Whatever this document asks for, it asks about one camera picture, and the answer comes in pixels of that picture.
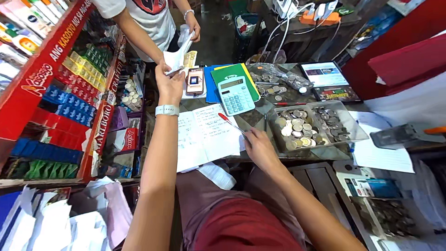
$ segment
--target silver bracelet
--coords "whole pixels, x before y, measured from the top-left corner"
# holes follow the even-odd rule
[[[195,11],[192,10],[192,9],[188,9],[188,10],[186,10],[186,12],[184,12],[184,16],[183,16],[184,20],[186,20],[186,15],[187,15],[187,13],[189,13],[189,12],[192,12],[192,14],[195,16]]]

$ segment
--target forearm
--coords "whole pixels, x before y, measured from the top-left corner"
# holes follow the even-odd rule
[[[282,165],[271,178],[285,195],[294,216],[318,251],[366,250]]]
[[[146,53],[155,63],[159,64],[164,60],[163,52],[158,48],[155,42],[149,37],[146,31],[139,26],[127,8],[119,15],[113,18],[127,39]]]
[[[178,117],[158,115],[125,250],[167,250],[177,174]]]
[[[178,9],[181,11],[181,13],[184,15],[186,10],[190,10],[190,4],[187,0],[173,0],[178,7]]]

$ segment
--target tablet screen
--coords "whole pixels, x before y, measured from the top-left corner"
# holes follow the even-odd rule
[[[333,62],[301,64],[314,87],[348,85],[347,80]]]

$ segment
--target smartphone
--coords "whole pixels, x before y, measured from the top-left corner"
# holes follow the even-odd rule
[[[203,94],[203,68],[191,68],[187,74],[186,94]]]

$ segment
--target calculator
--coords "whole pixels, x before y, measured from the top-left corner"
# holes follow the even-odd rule
[[[217,87],[228,116],[238,115],[255,108],[244,76],[219,82]]]

